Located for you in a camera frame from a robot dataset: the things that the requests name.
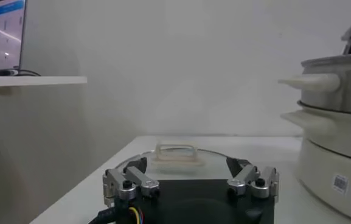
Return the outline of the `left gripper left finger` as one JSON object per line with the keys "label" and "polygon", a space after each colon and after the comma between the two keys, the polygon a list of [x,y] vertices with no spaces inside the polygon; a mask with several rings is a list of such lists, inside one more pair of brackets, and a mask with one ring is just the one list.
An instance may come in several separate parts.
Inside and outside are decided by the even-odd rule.
{"label": "left gripper left finger", "polygon": [[147,159],[145,157],[130,161],[122,169],[107,169],[103,174],[103,201],[112,207],[116,200],[130,202],[139,196],[157,198],[160,194],[158,180],[146,176]]}

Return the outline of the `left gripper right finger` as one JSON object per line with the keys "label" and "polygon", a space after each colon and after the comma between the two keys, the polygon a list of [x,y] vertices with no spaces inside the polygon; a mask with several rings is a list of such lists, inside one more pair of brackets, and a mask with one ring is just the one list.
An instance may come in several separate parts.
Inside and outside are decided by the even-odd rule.
{"label": "left gripper right finger", "polygon": [[226,164],[232,175],[227,180],[229,190],[236,196],[247,192],[259,200],[279,199],[279,172],[275,167],[266,166],[260,170],[246,159],[226,158]]}

